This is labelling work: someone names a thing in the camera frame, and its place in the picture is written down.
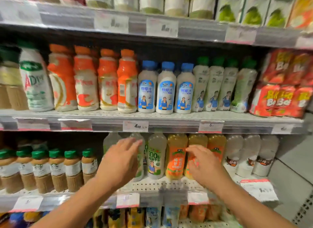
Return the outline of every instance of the bottle with green cap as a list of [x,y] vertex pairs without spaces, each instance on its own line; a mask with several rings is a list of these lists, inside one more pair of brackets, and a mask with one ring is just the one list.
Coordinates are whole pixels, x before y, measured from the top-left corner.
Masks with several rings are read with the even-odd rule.
[[210,76],[204,94],[204,111],[216,111],[218,94],[221,89],[224,75],[224,57],[215,57],[210,67]]
[[191,111],[193,112],[201,112],[204,108],[204,93],[209,80],[209,57],[200,56],[197,63],[198,65],[193,69],[193,74],[196,78],[193,102],[191,104]]
[[248,110],[248,99],[256,80],[256,61],[246,59],[242,69],[237,74],[234,100],[230,104],[230,110],[237,113],[244,113]]
[[45,194],[53,190],[48,152],[37,150],[32,152],[33,172],[39,193]]
[[64,152],[55,148],[49,151],[49,157],[53,186],[57,192],[65,191],[67,189],[67,181],[65,175]]
[[227,60],[224,69],[223,81],[218,94],[217,110],[228,111],[230,108],[230,98],[232,96],[238,73],[238,61],[230,58]]
[[16,159],[15,151],[9,148],[0,150],[0,177],[7,193],[16,193],[24,188]]
[[31,145],[24,145],[18,148],[16,151],[18,156],[16,162],[18,163],[18,169],[22,177],[24,188],[28,191],[37,189],[35,176],[33,173],[32,159],[32,147]]
[[18,41],[21,48],[19,69],[30,111],[54,109],[53,94],[47,67],[38,49],[31,42]]
[[81,166],[83,170],[84,183],[92,179],[98,169],[98,161],[93,148],[83,150],[83,157],[81,159]]
[[64,153],[65,174],[68,191],[74,193],[84,185],[81,159],[76,150],[68,150]]

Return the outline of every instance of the plastic bottle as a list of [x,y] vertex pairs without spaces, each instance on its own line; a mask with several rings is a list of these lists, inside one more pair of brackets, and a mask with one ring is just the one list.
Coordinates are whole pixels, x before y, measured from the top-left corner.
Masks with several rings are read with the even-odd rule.
[[103,140],[103,154],[105,154],[108,149],[115,145],[122,137],[118,134],[118,132],[110,132],[106,138]]
[[198,57],[198,65],[193,69],[193,74],[196,78],[194,86],[193,102],[191,105],[191,111],[201,112],[204,108],[204,93],[209,80],[209,57]]
[[70,193],[77,192],[84,185],[83,173],[81,171],[81,160],[75,150],[65,151],[65,174],[67,180],[68,191]]
[[188,114],[191,112],[191,102],[196,78],[192,74],[194,64],[183,63],[182,72],[177,77],[176,101],[174,111]]
[[223,156],[222,165],[233,177],[237,170],[237,164],[240,158],[241,150],[243,149],[244,140],[241,135],[226,135],[226,146]]
[[127,228],[143,228],[145,226],[145,210],[141,207],[127,209]]
[[48,70],[53,88],[55,110],[61,112],[76,110],[77,100],[72,57],[63,53],[51,53]]
[[218,93],[221,89],[224,74],[224,57],[215,57],[210,67],[210,76],[204,94],[203,111],[216,111],[218,106]]
[[157,78],[156,112],[160,114],[173,113],[173,101],[175,95],[176,76],[173,74],[173,62],[162,62],[162,72]]
[[98,83],[100,95],[100,108],[102,110],[117,110],[117,63],[114,51],[101,50],[98,68]]
[[256,159],[252,173],[265,177],[272,166],[274,157],[278,150],[279,139],[275,135],[261,136],[261,149]]
[[54,109],[52,87],[47,67],[33,44],[18,42],[21,48],[19,69],[30,111],[44,112]]
[[134,51],[121,50],[122,58],[119,60],[118,76],[118,104],[117,110],[122,113],[137,111],[137,84],[138,73]]
[[162,207],[147,207],[146,226],[150,228],[161,227],[161,211]]
[[125,209],[109,209],[108,226],[109,228],[126,228]]
[[184,171],[188,137],[186,134],[170,134],[166,147],[166,171],[169,179],[181,179]]
[[257,71],[256,61],[248,59],[243,63],[243,68],[237,74],[235,96],[230,105],[232,112],[244,113],[248,110],[248,99],[254,85]]
[[178,228],[180,207],[164,207],[162,225],[166,228]]
[[235,59],[228,59],[227,67],[224,69],[223,81],[221,89],[218,93],[218,106],[217,110],[228,111],[230,108],[230,99],[233,89],[236,84],[238,73],[238,61]]
[[259,135],[245,135],[243,149],[240,152],[240,159],[237,164],[236,174],[248,178],[253,170],[255,161],[261,148]]
[[84,183],[86,184],[89,179],[92,179],[96,175],[98,169],[98,161],[93,148],[83,150],[81,166]]
[[[208,145],[208,137],[205,134],[189,134],[188,136],[188,146],[190,145],[202,145],[207,147]],[[184,169],[184,175],[188,179],[194,179],[189,172],[189,163],[193,163],[195,156],[193,154],[187,153],[187,164]]]
[[65,191],[68,187],[65,175],[64,152],[55,148],[49,151],[49,157],[53,186],[57,192]]
[[191,222],[203,223],[208,206],[205,205],[191,205],[189,209],[189,218]]
[[18,170],[20,171],[24,188],[28,191],[37,188],[32,166],[32,147],[30,145],[18,148],[16,151],[18,156]]
[[21,73],[19,70],[19,52],[16,48],[0,47],[0,107],[14,110],[28,110],[27,97],[23,89]]
[[149,138],[147,174],[151,179],[160,179],[164,174],[167,139],[163,133],[154,133]]
[[0,177],[7,193],[16,193],[24,188],[16,159],[13,150],[0,150]]
[[81,111],[99,109],[97,75],[92,57],[75,56],[74,73],[78,109]]
[[208,134],[207,148],[214,153],[214,155],[221,162],[223,159],[224,148],[226,144],[226,137],[221,134]]
[[53,190],[48,152],[42,149],[32,152],[32,165],[39,193],[45,194]]
[[133,132],[131,133],[130,137],[135,138],[136,140],[142,140],[141,146],[138,148],[138,154],[137,154],[137,159],[138,159],[138,170],[135,175],[135,177],[132,179],[132,182],[138,182],[142,180],[143,175],[144,175],[144,170],[143,170],[143,157],[144,157],[144,151],[145,151],[145,139],[143,138],[142,135],[140,135],[139,132]]
[[153,113],[155,107],[155,92],[157,75],[154,61],[142,61],[142,72],[138,75],[138,111]]

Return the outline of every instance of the price tag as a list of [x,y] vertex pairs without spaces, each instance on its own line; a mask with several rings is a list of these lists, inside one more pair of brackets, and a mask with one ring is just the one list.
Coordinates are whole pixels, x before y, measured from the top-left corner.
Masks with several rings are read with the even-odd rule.
[[47,118],[19,118],[14,117],[19,131],[51,131]]
[[5,23],[43,25],[38,7],[32,1],[1,0],[0,13]]
[[257,30],[253,27],[229,25],[225,42],[252,45],[255,42],[256,33]]
[[92,131],[92,123],[89,119],[63,119],[60,118],[62,131]]
[[222,133],[222,129],[225,121],[201,121],[198,129],[198,133]]
[[140,194],[119,194],[116,198],[116,208],[139,207]]
[[97,11],[95,13],[94,26],[96,30],[128,34],[128,22],[128,16]]
[[206,192],[188,192],[187,199],[189,205],[200,205],[209,203],[209,197]]
[[299,36],[295,47],[299,49],[313,50],[313,37]]
[[178,21],[147,18],[147,36],[178,37]]
[[275,124],[271,134],[291,134],[294,124]]
[[148,132],[148,121],[123,121],[123,131],[125,132]]
[[22,196],[16,201],[13,209],[9,212],[37,211],[44,197],[42,196]]
[[268,179],[245,179],[241,180],[240,185],[260,202],[278,201],[273,185]]

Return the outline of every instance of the bottle with orange label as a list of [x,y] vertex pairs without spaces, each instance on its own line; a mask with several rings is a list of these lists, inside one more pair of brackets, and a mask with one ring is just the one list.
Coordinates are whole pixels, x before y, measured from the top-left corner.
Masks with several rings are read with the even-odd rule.
[[287,108],[287,116],[301,118],[312,94],[312,87],[297,87],[292,97],[291,104]]
[[98,82],[92,57],[87,55],[90,49],[75,46],[75,51],[77,55],[74,57],[74,78],[78,109],[97,110],[99,108]]
[[77,109],[74,70],[70,50],[61,45],[51,44],[49,55],[49,77],[54,96],[54,107],[57,111]]
[[[208,137],[205,134],[190,134],[188,136],[188,146],[190,145],[202,145],[207,147]],[[194,162],[195,156],[193,154],[187,153],[187,165],[184,169],[184,175],[188,179],[193,179],[192,175],[189,172],[189,163]]]
[[226,144],[226,137],[222,134],[208,134],[207,148],[214,153],[214,155],[221,162],[223,159],[224,148]]
[[107,111],[117,110],[117,63],[114,55],[114,51],[102,49],[98,68],[100,108]]
[[138,72],[134,51],[121,50],[122,58],[119,60],[118,76],[118,104],[117,110],[122,113],[137,111],[137,83]]
[[186,134],[170,134],[166,147],[166,171],[169,179],[181,179],[184,171],[188,137]]

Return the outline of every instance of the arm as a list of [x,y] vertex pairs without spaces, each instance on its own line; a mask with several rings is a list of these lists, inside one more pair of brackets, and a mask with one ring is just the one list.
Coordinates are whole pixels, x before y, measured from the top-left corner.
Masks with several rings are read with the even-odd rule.
[[210,150],[203,146],[193,145],[187,148],[187,152],[193,153],[196,162],[199,162],[197,166],[194,163],[189,165],[193,178],[214,192],[244,227],[263,228],[264,219],[268,228],[296,227],[235,184]]
[[99,207],[137,172],[137,151],[142,140],[119,140],[101,160],[97,174],[66,202],[36,222],[32,228],[82,228]]

